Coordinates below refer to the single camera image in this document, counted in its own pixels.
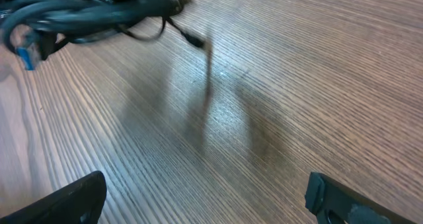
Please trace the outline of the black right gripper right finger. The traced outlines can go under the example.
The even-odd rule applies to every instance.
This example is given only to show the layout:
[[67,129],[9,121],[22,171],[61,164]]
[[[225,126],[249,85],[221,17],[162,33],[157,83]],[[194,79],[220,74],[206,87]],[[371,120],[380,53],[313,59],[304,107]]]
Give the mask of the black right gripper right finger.
[[319,172],[312,172],[309,176],[305,207],[317,218],[319,224],[412,223],[411,220]]

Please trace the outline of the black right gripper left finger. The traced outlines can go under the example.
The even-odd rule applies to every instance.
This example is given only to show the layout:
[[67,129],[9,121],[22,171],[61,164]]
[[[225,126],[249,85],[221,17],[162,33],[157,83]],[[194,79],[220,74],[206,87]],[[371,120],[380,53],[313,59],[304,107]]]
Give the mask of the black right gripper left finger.
[[94,171],[1,218],[1,224],[97,224],[106,199],[103,173]]

